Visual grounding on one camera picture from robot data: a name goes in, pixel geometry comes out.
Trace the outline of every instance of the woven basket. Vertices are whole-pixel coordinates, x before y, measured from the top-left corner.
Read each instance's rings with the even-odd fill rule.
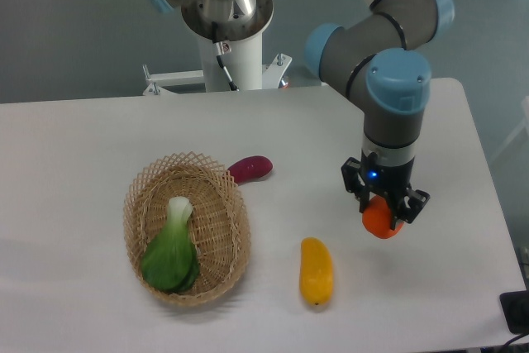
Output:
[[[166,221],[170,198],[193,205],[189,235],[197,247],[200,275],[182,294],[163,293],[141,276],[141,257]],[[157,298],[179,306],[212,301],[242,276],[250,256],[245,204],[223,165],[205,155],[174,154],[143,169],[130,186],[124,208],[126,250],[137,278]]]

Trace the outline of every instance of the orange fruit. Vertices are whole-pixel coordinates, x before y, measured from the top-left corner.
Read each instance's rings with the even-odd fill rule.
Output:
[[[395,236],[403,227],[400,222],[395,230],[391,230],[391,210],[388,204],[380,196],[374,196],[362,214],[362,223],[368,232],[374,234],[379,239],[388,239]]]

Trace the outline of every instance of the gray floor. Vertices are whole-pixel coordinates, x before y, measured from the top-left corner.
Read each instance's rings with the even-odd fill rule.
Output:
[[[529,0],[455,5],[452,30],[421,52],[434,77],[465,86],[490,156],[521,121],[520,102],[529,95]],[[274,0],[274,6],[264,61],[280,51],[291,55],[288,75],[297,86],[317,83],[303,65],[311,30],[328,21],[350,26],[369,13],[362,0]],[[0,0],[0,103],[140,95],[144,63],[151,73],[200,68],[178,12],[160,15],[147,0]],[[515,246],[529,246],[528,160],[526,144],[493,170]]]

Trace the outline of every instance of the green vegetable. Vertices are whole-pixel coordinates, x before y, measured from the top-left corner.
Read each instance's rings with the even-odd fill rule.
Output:
[[[160,291],[190,289],[199,273],[197,251],[189,239],[188,219],[193,206],[187,198],[171,198],[167,222],[149,243],[141,259],[143,279]]]
[[[193,283],[200,273],[200,266],[198,265],[197,260],[197,250],[193,244],[191,246],[193,248],[193,261],[191,263],[191,269],[189,270],[188,275],[185,276],[185,279],[182,280],[182,283],[180,283],[176,289],[171,290],[172,293],[183,293],[184,291],[187,291],[193,287]]]

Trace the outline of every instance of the cable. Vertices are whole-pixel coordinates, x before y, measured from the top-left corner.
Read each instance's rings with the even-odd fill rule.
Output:
[[[217,40],[217,29],[218,24],[216,22],[212,22],[212,41],[213,44],[218,43]],[[217,55],[217,63],[218,66],[224,71],[224,75],[226,76],[226,79],[228,80],[228,84],[230,85],[231,91],[239,91],[239,88],[236,86],[235,83],[233,83],[233,79],[231,78],[230,72],[228,72],[228,68],[224,65],[222,62],[222,57],[220,55]]]
[[[529,335],[529,332],[526,332],[526,333],[524,333],[524,334],[520,334],[520,335],[516,335],[513,339],[511,339],[510,341],[507,341],[507,342],[505,343],[505,345],[503,345],[502,347],[500,347],[498,353],[506,353],[506,352],[508,351],[508,347],[509,347],[512,343],[514,343],[514,342],[518,341],[519,339],[522,339],[523,337],[528,336],[528,335]]]

